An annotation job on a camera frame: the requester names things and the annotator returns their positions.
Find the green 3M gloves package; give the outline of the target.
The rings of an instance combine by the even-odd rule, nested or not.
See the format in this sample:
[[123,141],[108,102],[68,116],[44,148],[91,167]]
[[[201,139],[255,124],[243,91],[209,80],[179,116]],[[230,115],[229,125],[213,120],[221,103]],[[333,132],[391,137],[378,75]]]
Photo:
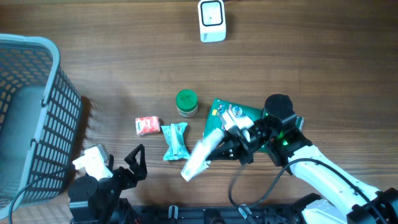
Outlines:
[[297,120],[292,100],[283,94],[269,96],[261,110],[216,100],[195,149],[209,160],[242,160],[263,148],[273,156],[290,156],[312,144]]

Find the teal white pack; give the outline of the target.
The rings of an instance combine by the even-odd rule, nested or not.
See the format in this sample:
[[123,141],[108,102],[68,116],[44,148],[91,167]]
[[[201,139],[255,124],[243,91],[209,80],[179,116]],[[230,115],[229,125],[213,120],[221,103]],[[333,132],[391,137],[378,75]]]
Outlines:
[[190,158],[190,153],[186,148],[183,137],[187,125],[187,123],[177,123],[169,126],[161,126],[165,141],[169,146],[163,156],[164,161],[177,161]]

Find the white barcode scanner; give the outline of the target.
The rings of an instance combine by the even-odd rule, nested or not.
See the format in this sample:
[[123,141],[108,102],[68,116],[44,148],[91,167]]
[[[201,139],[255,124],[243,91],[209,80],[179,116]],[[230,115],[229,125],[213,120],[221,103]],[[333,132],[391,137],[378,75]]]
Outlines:
[[222,0],[201,0],[198,3],[200,40],[221,42],[226,38],[226,16]]

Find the red tissue pack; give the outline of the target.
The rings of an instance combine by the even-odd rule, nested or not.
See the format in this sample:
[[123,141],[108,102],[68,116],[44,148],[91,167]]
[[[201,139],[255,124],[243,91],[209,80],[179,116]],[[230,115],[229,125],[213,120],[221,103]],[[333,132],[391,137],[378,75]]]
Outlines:
[[160,132],[160,120],[157,116],[146,116],[135,119],[138,136]]

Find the white blue pouch pack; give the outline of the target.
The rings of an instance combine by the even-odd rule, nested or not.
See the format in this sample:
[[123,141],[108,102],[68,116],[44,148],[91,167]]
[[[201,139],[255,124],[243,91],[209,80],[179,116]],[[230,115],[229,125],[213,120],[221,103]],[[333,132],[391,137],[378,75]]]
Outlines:
[[223,131],[216,128],[196,143],[189,160],[185,163],[181,171],[182,177],[187,182],[208,168],[206,159],[216,149],[223,138]]

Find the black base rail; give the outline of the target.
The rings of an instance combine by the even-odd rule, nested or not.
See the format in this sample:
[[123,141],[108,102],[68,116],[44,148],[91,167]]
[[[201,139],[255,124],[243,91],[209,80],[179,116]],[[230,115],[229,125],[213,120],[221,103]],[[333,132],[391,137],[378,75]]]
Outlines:
[[133,206],[139,223],[158,224],[284,224],[295,223],[288,205],[271,204],[251,209],[247,218],[235,207]]

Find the green lid jar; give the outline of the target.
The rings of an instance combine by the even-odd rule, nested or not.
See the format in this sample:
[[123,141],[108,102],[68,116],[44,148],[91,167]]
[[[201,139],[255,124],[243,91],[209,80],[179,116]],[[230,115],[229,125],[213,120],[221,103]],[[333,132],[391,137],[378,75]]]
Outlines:
[[175,102],[178,113],[183,117],[192,117],[198,110],[198,97],[193,90],[181,90],[177,93]]

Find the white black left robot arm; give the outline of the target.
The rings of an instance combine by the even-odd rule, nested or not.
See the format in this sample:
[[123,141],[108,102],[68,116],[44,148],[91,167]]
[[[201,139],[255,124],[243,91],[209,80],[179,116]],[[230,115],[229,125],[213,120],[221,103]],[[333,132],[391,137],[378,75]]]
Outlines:
[[128,199],[121,192],[132,189],[147,177],[145,147],[140,144],[125,158],[128,168],[113,168],[114,157],[97,144],[84,150],[73,161],[76,170],[86,174],[77,178],[68,189],[71,223],[132,223],[141,222]]

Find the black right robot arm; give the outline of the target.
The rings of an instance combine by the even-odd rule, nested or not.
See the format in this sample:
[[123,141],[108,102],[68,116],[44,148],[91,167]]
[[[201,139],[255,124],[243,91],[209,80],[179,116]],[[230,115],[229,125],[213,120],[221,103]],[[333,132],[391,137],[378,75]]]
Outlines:
[[253,124],[239,127],[229,111],[221,120],[224,137],[211,148],[208,161],[250,164],[265,146],[275,166],[317,190],[291,205],[292,223],[397,223],[397,189],[381,191],[365,184],[325,157],[296,126],[289,96],[269,96]]

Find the grey plastic mesh basket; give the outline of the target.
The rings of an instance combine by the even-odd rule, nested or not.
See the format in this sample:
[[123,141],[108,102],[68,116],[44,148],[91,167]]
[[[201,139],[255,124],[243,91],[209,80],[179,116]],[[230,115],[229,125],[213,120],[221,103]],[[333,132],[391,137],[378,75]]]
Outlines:
[[1,34],[1,218],[63,192],[82,109],[51,40]]

